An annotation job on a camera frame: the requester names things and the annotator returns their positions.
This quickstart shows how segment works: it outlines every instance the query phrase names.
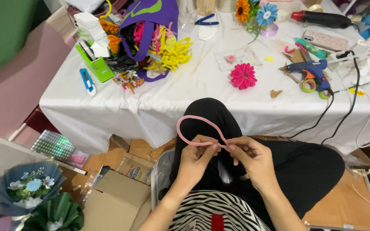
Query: orange flower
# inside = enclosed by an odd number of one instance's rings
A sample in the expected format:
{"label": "orange flower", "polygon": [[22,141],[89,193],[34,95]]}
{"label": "orange flower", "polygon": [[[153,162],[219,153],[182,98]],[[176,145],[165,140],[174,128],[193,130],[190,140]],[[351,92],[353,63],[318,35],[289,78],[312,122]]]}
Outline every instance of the orange flower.
{"label": "orange flower", "polygon": [[118,47],[119,43],[121,42],[121,38],[116,37],[115,35],[108,35],[109,43],[108,46],[112,53],[118,54]]}
{"label": "orange flower", "polygon": [[235,17],[240,23],[246,21],[249,15],[249,0],[238,0],[236,4]]}
{"label": "orange flower", "polygon": [[105,33],[116,34],[119,31],[119,26],[117,24],[112,24],[104,19],[100,20],[100,24],[102,29],[105,30]]}

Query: black pants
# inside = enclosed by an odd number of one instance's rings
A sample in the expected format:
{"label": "black pants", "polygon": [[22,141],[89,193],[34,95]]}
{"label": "black pants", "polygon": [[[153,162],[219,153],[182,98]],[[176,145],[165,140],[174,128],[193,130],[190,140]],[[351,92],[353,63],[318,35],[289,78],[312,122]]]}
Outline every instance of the black pants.
{"label": "black pants", "polygon": [[[242,136],[242,132],[228,109],[220,101],[205,98],[189,105],[185,115],[204,117],[216,124],[226,139]],[[186,119],[181,123],[183,136],[192,140],[196,135],[213,137],[224,145],[218,132],[209,124],[196,119]],[[345,170],[342,157],[334,150],[319,144],[290,141],[264,141],[261,144],[272,151],[276,178],[283,193],[288,198],[299,218],[319,202],[341,179]],[[182,149],[187,144],[177,137],[175,158],[172,165],[171,184],[178,174]],[[218,172],[218,161],[235,180],[230,185],[224,185]],[[274,229],[264,201],[251,182],[240,181],[238,177],[246,174],[240,163],[234,166],[229,152],[222,150],[218,156],[211,159],[202,179],[193,190],[218,190],[229,192],[249,204],[255,214],[260,217],[271,229]]]}

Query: white flower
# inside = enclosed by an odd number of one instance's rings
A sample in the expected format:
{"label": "white flower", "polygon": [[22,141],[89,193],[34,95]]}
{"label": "white flower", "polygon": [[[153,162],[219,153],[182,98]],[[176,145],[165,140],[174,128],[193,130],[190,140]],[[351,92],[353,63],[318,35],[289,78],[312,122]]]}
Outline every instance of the white flower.
{"label": "white flower", "polygon": [[16,189],[19,189],[20,187],[23,187],[24,185],[21,184],[21,181],[15,181],[15,182],[11,182],[9,184],[9,189],[11,190],[16,190]]}
{"label": "white flower", "polygon": [[54,178],[50,179],[49,176],[47,176],[43,181],[42,185],[44,185],[47,189],[50,188],[51,185],[54,185]]}
{"label": "white flower", "polygon": [[48,228],[48,231],[57,231],[57,229],[61,228],[63,225],[62,218],[59,219],[59,221],[56,222],[48,222],[46,224],[46,227]]}
{"label": "white flower", "polygon": [[23,207],[25,209],[37,207],[40,203],[42,202],[42,199],[37,197],[37,198],[32,198],[29,197],[26,200],[20,200],[18,202],[14,202],[13,204],[19,207]]}

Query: hand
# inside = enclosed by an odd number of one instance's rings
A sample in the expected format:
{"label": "hand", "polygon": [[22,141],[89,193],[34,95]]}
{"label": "hand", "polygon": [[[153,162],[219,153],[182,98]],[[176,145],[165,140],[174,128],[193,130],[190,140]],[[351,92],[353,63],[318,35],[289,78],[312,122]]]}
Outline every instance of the hand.
{"label": "hand", "polygon": [[258,191],[279,186],[273,168],[272,153],[270,149],[258,141],[242,136],[228,140],[228,149],[231,156],[240,161]]}
{"label": "hand", "polygon": [[210,146],[192,146],[188,145],[182,150],[181,162],[175,182],[181,186],[186,193],[201,180],[205,169],[211,160],[212,156],[218,155],[221,148],[218,146],[218,140],[197,135],[192,142],[204,143],[213,142]]}

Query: green glue stick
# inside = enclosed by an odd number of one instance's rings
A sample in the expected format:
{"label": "green glue stick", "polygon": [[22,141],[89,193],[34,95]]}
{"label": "green glue stick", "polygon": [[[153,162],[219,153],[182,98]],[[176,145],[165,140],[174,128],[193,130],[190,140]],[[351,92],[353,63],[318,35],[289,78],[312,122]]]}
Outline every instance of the green glue stick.
{"label": "green glue stick", "polygon": [[308,43],[307,41],[300,39],[300,38],[294,38],[294,41],[301,44],[307,51],[311,52],[312,54],[316,55],[316,57],[320,59],[325,59],[326,56],[328,56],[323,50],[320,50],[316,46]]}

